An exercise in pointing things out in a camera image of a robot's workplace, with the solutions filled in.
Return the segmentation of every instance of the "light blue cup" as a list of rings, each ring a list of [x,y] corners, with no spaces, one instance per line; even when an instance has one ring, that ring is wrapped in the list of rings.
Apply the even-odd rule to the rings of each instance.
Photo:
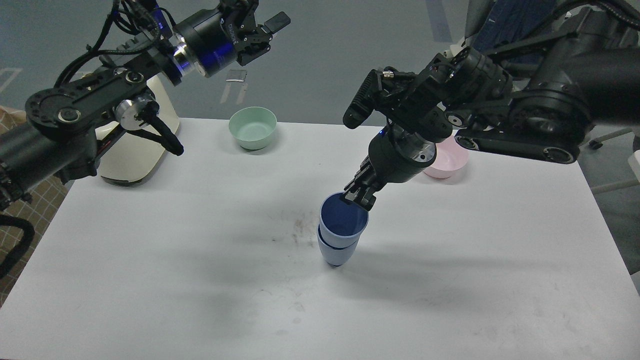
[[[356,204],[345,204],[342,193],[326,198],[320,209],[318,246],[324,260],[341,266],[353,255],[358,239],[369,222],[369,213]]]

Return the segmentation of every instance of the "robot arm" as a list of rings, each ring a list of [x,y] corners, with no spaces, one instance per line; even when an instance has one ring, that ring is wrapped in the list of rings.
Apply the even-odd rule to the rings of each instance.
[[[369,144],[343,200],[369,211],[375,192],[433,163],[435,143],[451,135],[452,125],[462,128],[456,141],[470,150],[573,163],[595,124],[638,124],[640,23],[619,15],[583,8],[555,33],[485,54],[469,47],[452,59],[438,54],[417,75],[372,70],[343,122],[355,128],[376,110],[388,124]],[[532,53],[542,55],[539,65],[507,61]],[[514,91],[515,77],[529,84]]]
[[[99,51],[120,4],[129,20],[140,25],[138,33],[116,50]],[[95,176],[100,157],[125,132],[182,154],[178,139],[157,117],[159,107],[146,80],[163,73],[178,85],[190,70],[209,77],[233,61],[246,65],[265,54],[273,34],[290,19],[280,12],[265,25],[256,25],[257,6],[258,0],[223,0],[213,10],[200,10],[174,27],[174,46],[166,37],[171,33],[161,31],[163,22],[151,15],[159,11],[155,1],[114,0],[98,46],[72,62],[54,88],[27,100],[27,124],[0,136],[0,210],[18,199],[28,201],[28,191],[53,174],[64,183]],[[70,81],[96,56],[100,68]],[[95,128],[111,121],[119,125],[98,141]],[[143,130],[147,125],[161,136]]]

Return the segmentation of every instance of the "floor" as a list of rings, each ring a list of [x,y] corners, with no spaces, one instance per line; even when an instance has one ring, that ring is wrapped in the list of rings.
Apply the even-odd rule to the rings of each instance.
[[[160,3],[179,21],[214,2]],[[640,1],[631,3],[638,8]],[[227,119],[240,108],[266,105],[279,121],[338,124],[369,69],[393,65],[420,71],[436,52],[461,38],[467,1],[265,0],[256,16],[264,22],[281,10],[289,14],[292,24],[274,39],[271,52],[245,68],[245,95],[236,95],[243,90],[232,88],[232,95],[223,101],[220,94],[227,85],[227,70],[210,79],[194,72],[180,86],[166,86],[180,116]],[[38,6],[4,0],[0,11],[0,103],[22,108],[30,94],[51,86],[58,72],[84,51],[85,44],[95,40],[107,11],[106,4],[81,0],[46,1]],[[57,13],[64,13],[69,21],[51,16]],[[125,39],[112,35],[106,46],[116,46]],[[379,126],[383,121],[374,116],[367,124]],[[597,127],[593,135],[610,130]],[[632,136],[626,135],[606,142],[600,150],[583,151],[579,163],[590,185],[632,177],[626,164],[631,141]],[[640,186],[597,195],[596,200],[630,273],[637,272]]]

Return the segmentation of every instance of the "plastic cup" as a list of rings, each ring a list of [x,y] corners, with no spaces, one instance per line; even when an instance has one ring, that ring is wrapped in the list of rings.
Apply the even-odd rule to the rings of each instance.
[[[273,141],[277,123],[271,110],[252,106],[231,116],[229,131],[241,147],[258,150]]]
[[[358,239],[369,222],[369,213],[356,204],[340,200],[334,193],[324,200],[320,209],[318,244],[324,260],[341,266],[353,255]]]

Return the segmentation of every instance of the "green bowl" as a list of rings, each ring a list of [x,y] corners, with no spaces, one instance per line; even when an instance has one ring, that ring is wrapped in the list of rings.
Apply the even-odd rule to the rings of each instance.
[[[241,147],[258,150],[273,141],[277,122],[271,110],[252,106],[231,116],[229,131]]]

